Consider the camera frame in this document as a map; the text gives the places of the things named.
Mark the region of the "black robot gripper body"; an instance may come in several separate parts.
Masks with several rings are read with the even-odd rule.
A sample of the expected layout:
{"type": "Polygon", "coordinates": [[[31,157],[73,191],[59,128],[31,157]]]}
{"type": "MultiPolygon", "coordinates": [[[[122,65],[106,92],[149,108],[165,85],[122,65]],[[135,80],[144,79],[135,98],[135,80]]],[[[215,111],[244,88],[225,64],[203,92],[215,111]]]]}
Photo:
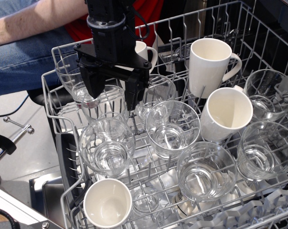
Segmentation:
{"type": "Polygon", "coordinates": [[[118,21],[123,15],[127,21],[114,29],[94,29],[90,25],[93,44],[78,45],[78,66],[99,67],[99,72],[106,78],[117,78],[127,81],[137,78],[148,87],[151,63],[140,57],[136,51],[136,40],[139,36],[135,32],[135,16],[132,9],[89,9],[87,24],[93,19],[101,21],[118,21]]]}

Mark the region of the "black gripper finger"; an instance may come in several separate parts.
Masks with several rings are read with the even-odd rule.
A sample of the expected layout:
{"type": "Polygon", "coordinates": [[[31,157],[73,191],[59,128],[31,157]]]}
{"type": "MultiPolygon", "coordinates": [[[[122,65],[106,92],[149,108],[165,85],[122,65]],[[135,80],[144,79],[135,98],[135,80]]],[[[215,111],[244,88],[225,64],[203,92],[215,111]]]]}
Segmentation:
{"type": "Polygon", "coordinates": [[[79,69],[88,93],[98,98],[105,88],[105,77],[99,72],[99,67],[80,65],[79,69]]]}
{"type": "Polygon", "coordinates": [[[136,105],[142,100],[144,84],[137,78],[129,78],[125,82],[125,99],[128,110],[134,110],[136,105]]]}

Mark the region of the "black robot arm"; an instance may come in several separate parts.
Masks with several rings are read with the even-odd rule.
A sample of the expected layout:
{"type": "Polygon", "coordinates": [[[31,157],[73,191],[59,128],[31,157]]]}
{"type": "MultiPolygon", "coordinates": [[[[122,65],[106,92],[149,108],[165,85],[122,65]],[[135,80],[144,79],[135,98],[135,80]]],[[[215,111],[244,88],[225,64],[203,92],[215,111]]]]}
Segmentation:
{"type": "Polygon", "coordinates": [[[149,85],[152,64],[136,53],[132,0],[88,0],[87,25],[92,44],[77,44],[77,65],[89,94],[96,98],[108,78],[125,82],[128,110],[135,109],[149,85]]]}

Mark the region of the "person forearm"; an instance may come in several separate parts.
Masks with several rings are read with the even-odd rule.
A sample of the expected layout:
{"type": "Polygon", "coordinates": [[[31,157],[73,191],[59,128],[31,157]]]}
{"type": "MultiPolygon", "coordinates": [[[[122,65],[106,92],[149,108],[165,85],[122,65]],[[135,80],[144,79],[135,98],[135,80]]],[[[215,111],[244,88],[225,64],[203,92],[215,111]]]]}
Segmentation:
{"type": "Polygon", "coordinates": [[[0,46],[51,31],[86,14],[88,9],[83,0],[39,0],[0,17],[0,46]]]}

